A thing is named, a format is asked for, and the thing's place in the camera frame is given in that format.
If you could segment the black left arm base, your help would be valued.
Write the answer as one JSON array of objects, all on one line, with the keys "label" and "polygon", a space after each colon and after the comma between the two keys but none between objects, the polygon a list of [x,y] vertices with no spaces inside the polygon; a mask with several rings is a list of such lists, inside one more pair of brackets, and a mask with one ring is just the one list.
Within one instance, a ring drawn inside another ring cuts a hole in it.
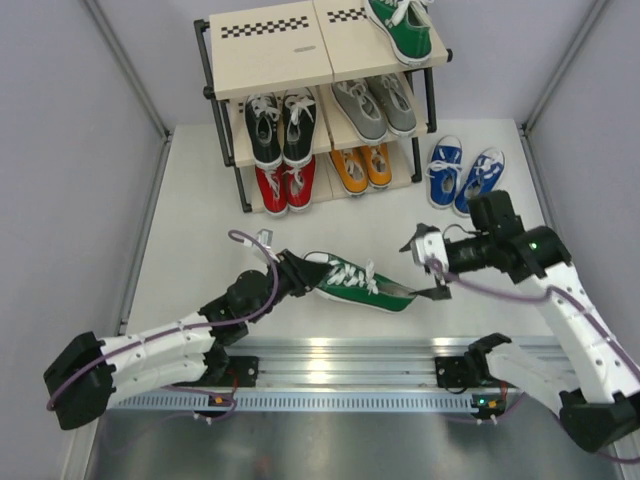
[{"label": "black left arm base", "polygon": [[220,364],[209,368],[197,381],[205,387],[253,388],[257,384],[259,358],[257,356],[231,356],[225,370]]}]

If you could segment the grey sneaker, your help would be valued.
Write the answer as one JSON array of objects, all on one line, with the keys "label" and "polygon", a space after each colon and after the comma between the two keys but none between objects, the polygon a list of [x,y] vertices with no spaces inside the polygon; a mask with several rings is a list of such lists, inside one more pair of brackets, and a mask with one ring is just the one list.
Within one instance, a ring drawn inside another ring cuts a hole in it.
[{"label": "grey sneaker", "polygon": [[334,82],[330,89],[356,135],[367,145],[382,143],[388,134],[387,123],[365,80]]},{"label": "grey sneaker", "polygon": [[368,77],[365,82],[385,114],[390,132],[400,137],[411,136],[417,120],[399,77],[384,74]]}]

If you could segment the green sneaker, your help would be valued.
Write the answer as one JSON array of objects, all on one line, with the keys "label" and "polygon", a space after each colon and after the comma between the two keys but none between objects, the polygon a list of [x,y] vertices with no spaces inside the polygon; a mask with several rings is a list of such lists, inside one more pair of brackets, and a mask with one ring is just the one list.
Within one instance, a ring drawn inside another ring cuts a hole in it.
[{"label": "green sneaker", "polygon": [[303,259],[329,266],[328,273],[315,287],[327,300],[399,313],[416,299],[411,288],[378,273],[371,259],[361,266],[323,251],[310,251]]},{"label": "green sneaker", "polygon": [[409,67],[424,65],[431,56],[431,4],[421,0],[363,2],[368,19],[386,35],[396,59]]}]

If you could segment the orange sneaker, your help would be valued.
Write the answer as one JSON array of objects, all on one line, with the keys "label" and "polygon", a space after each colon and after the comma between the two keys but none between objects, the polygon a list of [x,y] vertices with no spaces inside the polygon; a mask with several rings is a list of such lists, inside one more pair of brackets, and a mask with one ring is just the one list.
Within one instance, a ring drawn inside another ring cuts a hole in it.
[{"label": "orange sneaker", "polygon": [[386,144],[361,146],[369,184],[375,189],[386,189],[392,181],[392,171]]},{"label": "orange sneaker", "polygon": [[344,190],[349,196],[365,194],[369,186],[368,174],[357,149],[332,150],[331,164],[338,174]]}]

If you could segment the red sneaker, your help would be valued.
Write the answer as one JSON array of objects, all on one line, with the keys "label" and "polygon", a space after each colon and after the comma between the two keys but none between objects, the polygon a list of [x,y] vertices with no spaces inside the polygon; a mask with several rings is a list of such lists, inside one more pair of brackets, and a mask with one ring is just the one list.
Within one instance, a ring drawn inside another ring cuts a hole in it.
[{"label": "red sneaker", "polygon": [[254,168],[256,181],[266,212],[272,216],[282,216],[288,210],[287,193],[284,185],[284,166],[262,169]]},{"label": "red sneaker", "polygon": [[311,206],[315,172],[315,157],[302,167],[286,166],[287,202],[290,210],[302,212]]}]

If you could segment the black sneaker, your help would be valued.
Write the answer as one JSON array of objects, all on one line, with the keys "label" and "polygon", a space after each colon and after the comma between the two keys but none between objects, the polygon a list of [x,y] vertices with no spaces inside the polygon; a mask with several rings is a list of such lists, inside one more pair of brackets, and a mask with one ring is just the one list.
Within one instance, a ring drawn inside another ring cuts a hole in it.
[{"label": "black sneaker", "polygon": [[262,170],[273,170],[282,163],[278,138],[280,109],[274,93],[250,95],[244,103],[244,118],[253,159]]},{"label": "black sneaker", "polygon": [[309,87],[285,92],[283,157],[287,166],[302,168],[311,161],[317,110],[315,96]]}]

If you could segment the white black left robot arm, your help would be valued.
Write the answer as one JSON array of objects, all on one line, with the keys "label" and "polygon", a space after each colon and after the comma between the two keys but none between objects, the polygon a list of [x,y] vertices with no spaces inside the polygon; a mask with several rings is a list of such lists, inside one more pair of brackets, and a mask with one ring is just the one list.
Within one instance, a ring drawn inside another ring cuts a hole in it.
[{"label": "white black left robot arm", "polygon": [[46,408],[70,431],[138,394],[175,384],[218,385],[230,363],[226,347],[286,297],[312,291],[330,269],[284,250],[266,271],[242,272],[223,295],[165,326],[118,337],[79,334],[43,374]]}]

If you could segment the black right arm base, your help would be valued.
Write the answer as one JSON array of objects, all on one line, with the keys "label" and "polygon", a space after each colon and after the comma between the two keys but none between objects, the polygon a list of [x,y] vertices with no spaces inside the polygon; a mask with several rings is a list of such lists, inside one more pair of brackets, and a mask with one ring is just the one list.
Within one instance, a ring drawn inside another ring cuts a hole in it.
[{"label": "black right arm base", "polygon": [[512,339],[493,333],[471,343],[460,355],[436,356],[434,359],[439,388],[461,394],[470,388],[499,387],[500,380],[489,372],[486,357],[498,346],[510,344]]}]

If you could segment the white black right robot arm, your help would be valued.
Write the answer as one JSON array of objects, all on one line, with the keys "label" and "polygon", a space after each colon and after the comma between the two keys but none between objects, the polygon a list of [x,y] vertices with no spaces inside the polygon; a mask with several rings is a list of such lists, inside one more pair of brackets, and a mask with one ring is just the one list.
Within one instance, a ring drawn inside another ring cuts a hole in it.
[{"label": "white black right robot arm", "polygon": [[419,291],[450,298],[450,284],[486,296],[535,306],[573,371],[564,372],[493,333],[464,352],[470,387],[504,382],[544,405],[582,450],[598,454],[639,429],[639,365],[620,345],[586,293],[572,257],[548,226],[526,229],[505,190],[469,203],[475,228],[452,241],[420,223],[403,251],[434,277]]}]

